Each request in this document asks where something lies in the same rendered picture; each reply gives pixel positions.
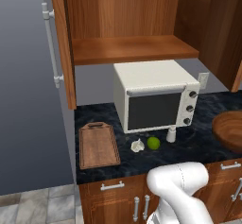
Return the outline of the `green lime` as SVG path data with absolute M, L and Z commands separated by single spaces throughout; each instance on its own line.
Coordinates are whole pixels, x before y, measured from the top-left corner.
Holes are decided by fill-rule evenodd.
M 158 149 L 160 145 L 161 145 L 161 142 L 157 137 L 149 137 L 147 139 L 147 146 L 152 150 Z

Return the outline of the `white wall outlet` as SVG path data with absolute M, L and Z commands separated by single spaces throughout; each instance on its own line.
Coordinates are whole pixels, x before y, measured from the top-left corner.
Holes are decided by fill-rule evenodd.
M 209 77 L 209 73 L 199 73 L 198 81 L 199 81 L 201 90 L 204 90 L 206 88 L 208 77 Z

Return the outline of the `white condiment bottle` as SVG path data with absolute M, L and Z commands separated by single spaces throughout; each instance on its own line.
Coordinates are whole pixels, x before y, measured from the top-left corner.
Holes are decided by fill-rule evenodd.
M 168 143 L 174 143 L 176 141 L 176 127 L 172 126 L 169 128 L 168 133 L 166 135 L 166 141 Z

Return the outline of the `white garlic bulb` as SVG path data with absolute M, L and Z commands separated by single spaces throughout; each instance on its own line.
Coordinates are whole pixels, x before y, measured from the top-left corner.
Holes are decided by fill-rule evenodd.
M 134 142 L 131 143 L 130 149 L 133 152 L 137 153 L 140 150 L 144 150 L 145 149 L 145 145 L 144 145 L 144 143 L 140 139 L 138 139 L 137 141 L 134 141 Z

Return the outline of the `white toaster oven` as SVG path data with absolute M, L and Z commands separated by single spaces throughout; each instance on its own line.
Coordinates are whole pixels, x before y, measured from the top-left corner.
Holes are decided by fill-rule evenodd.
M 199 87 L 174 60 L 113 66 L 113 101 L 125 133 L 189 126 Z

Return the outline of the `wooden base cabinet door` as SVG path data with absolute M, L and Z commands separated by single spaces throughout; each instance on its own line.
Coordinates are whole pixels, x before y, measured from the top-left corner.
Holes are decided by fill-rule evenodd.
M 242 199 L 232 200 L 240 180 L 209 182 L 195 194 L 201 199 L 215 224 L 242 218 Z
M 142 224 L 147 224 L 147 219 L 144 220 L 143 218 L 143 212 L 145 211 L 145 205 L 146 205 L 146 199 L 145 195 L 149 196 L 149 202 L 148 202 L 148 208 L 147 208 L 147 219 L 148 217 L 155 212 L 158 204 L 159 204 L 159 197 L 152 194 L 149 190 L 146 190 L 143 194 L 143 199 L 142 199 L 142 205 L 141 205 L 141 211 L 142 211 Z
M 138 224 L 135 198 L 84 198 L 81 200 L 84 224 Z

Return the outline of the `wooden drawer front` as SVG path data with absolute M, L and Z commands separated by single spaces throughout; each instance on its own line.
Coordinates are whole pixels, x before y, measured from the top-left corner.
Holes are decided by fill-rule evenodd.
M 96 181 L 80 184 L 79 192 L 82 198 L 87 197 L 101 197 L 101 196 L 113 196 L 113 195 L 131 195 L 131 194 L 140 194 L 147 187 L 146 184 L 146 174 L 136 175 L 131 177 L 111 179 L 105 181 Z M 107 185 L 118 184 L 120 181 L 125 183 L 125 186 L 122 188 L 116 188 L 111 190 L 101 191 L 101 184 L 104 183 Z
M 238 162 L 241 167 L 221 170 L 220 165 L 230 165 Z M 242 158 L 206 164 L 209 173 L 209 182 L 238 180 L 242 177 Z

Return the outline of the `wooden cutting board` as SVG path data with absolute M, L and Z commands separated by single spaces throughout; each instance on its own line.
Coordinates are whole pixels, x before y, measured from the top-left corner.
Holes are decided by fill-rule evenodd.
M 78 133 L 81 170 L 121 164 L 111 125 L 104 122 L 88 123 Z

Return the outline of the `open wooden wall cabinet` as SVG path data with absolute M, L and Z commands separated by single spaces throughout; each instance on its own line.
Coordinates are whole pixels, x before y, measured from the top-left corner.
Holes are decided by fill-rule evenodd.
M 65 0 L 75 65 L 199 55 L 211 0 Z

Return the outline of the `brown wooden bowl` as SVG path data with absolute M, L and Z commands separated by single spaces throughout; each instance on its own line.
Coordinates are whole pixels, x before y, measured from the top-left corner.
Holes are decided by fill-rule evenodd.
M 212 122 L 212 132 L 224 147 L 242 153 L 242 111 L 227 111 L 217 115 Z

